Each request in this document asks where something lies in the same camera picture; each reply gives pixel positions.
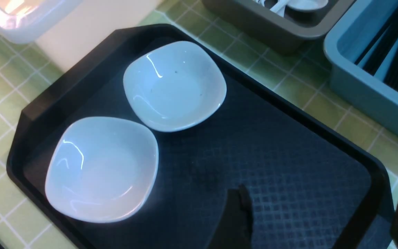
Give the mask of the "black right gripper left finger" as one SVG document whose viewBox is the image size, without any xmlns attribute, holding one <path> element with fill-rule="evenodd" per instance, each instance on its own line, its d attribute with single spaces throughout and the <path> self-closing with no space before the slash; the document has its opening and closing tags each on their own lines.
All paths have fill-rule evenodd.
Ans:
<svg viewBox="0 0 398 249">
<path fill-rule="evenodd" d="M 208 248 L 251 249 L 253 224 L 253 203 L 247 187 L 228 189 L 223 213 Z"/>
</svg>

